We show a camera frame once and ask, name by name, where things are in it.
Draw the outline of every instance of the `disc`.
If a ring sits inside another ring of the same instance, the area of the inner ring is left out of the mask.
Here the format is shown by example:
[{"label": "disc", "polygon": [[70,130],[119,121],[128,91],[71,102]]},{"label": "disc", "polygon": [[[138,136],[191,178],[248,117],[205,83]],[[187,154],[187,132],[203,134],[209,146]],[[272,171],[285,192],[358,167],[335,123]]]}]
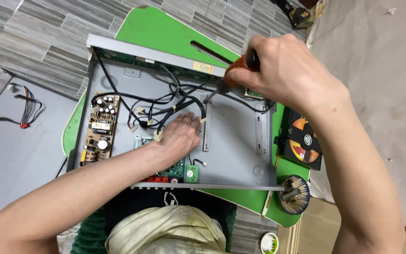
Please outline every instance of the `disc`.
[{"label": "disc", "polygon": [[[297,127],[300,130],[303,130],[303,127],[305,126],[306,123],[307,122],[306,122],[305,118],[299,118],[293,122],[292,126]],[[297,143],[293,140],[289,140],[289,141],[290,141],[290,147],[291,147],[294,155],[297,157],[297,159],[299,159],[300,161],[302,161],[304,163],[312,163],[320,155],[318,152],[315,152],[314,150],[311,150],[308,152],[307,150],[303,149],[303,147],[300,145],[300,143]],[[304,138],[304,141],[308,145],[311,144],[311,142],[312,142],[311,136],[306,135]]]},{"label": "disc", "polygon": [[[306,181],[298,175],[290,175],[286,177],[282,184],[285,187],[284,192],[278,192],[278,198],[283,210],[290,215],[298,215],[306,210],[309,204],[309,187]],[[283,193],[299,189],[300,193],[292,197],[288,201],[282,200]]]}]

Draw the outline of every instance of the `green table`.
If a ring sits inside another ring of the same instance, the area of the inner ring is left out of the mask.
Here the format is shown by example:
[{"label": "green table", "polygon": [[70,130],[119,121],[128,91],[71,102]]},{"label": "green table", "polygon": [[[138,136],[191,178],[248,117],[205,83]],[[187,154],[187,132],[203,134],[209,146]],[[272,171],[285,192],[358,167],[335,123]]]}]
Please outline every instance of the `green table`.
[{"label": "green table", "polygon": [[[191,58],[196,61],[215,66],[227,67],[225,64],[197,51],[190,45],[196,41],[208,49],[217,52],[225,58],[235,61],[239,55],[217,44],[212,39],[202,35],[178,20],[161,12],[154,7],[135,8],[127,15],[123,25],[117,33],[116,39],[154,48],[174,55]],[[67,156],[76,144],[79,122],[84,100],[80,100],[63,135],[63,146]],[[271,138],[278,135],[284,106],[277,104],[277,112],[273,114],[273,132]],[[276,161],[277,146],[273,146],[273,161]],[[280,159],[277,166],[277,182],[281,183],[288,175],[300,175],[308,180],[309,170],[292,162]],[[236,203],[256,213],[261,213],[267,191],[231,190],[231,189],[200,189],[211,195],[218,196]],[[274,193],[266,217],[285,227],[291,227],[300,219],[300,215],[289,215],[279,205],[278,195]]]}]

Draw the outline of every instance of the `metal bracket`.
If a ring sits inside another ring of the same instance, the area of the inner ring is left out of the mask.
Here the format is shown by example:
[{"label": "metal bracket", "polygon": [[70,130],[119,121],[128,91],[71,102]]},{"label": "metal bracket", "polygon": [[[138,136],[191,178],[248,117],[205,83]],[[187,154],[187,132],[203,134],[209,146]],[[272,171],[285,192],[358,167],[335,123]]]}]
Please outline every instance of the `metal bracket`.
[{"label": "metal bracket", "polygon": [[[200,101],[204,101],[207,95],[201,95]],[[211,113],[212,113],[212,98],[205,105],[206,121],[203,122],[200,130],[200,143],[197,146],[197,151],[209,151],[209,131],[211,130]]]},{"label": "metal bracket", "polygon": [[[265,110],[263,104],[256,104],[255,109]],[[266,113],[255,112],[255,132],[256,132],[256,155],[266,154],[269,145],[267,138],[267,116]]]}]

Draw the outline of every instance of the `orange disc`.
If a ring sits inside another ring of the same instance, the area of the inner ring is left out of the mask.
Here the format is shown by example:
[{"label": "orange disc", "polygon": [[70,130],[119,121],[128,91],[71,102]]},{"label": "orange disc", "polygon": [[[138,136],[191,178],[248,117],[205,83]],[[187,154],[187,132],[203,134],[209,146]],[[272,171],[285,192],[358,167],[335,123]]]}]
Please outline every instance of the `orange disc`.
[{"label": "orange disc", "polygon": [[[292,124],[292,126],[297,127],[300,130],[303,130],[303,127],[305,126],[305,124],[306,124],[306,119],[299,118]],[[301,160],[304,163],[314,162],[320,155],[318,152],[316,152],[314,150],[307,151],[307,150],[303,149],[303,147],[299,143],[297,143],[293,140],[289,140],[289,141],[290,141],[290,147],[291,147],[294,155],[297,157],[297,159]]]}]

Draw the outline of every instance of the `colorful wires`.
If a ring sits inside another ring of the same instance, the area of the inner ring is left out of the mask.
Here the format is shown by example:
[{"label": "colorful wires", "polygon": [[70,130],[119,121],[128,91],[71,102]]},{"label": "colorful wires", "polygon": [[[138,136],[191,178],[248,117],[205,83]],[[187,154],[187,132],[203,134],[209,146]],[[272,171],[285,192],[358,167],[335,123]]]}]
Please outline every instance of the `colorful wires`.
[{"label": "colorful wires", "polygon": [[[24,112],[23,112],[23,115],[21,116],[21,120],[20,120],[20,128],[24,129],[35,121],[35,119],[38,116],[39,110],[42,108],[43,104],[40,101],[36,100],[34,98],[34,95],[32,94],[32,92],[26,86],[24,86],[22,84],[9,83],[7,85],[7,89],[10,90],[14,86],[18,86],[24,90],[24,96],[23,95],[14,96],[14,98],[24,99],[24,101],[25,101]],[[34,114],[32,114],[36,107],[35,104],[37,104],[37,103],[40,104],[40,107],[35,111]],[[7,122],[18,124],[18,122],[14,121],[10,118],[6,118],[6,117],[1,117],[0,121],[7,121]]]}]

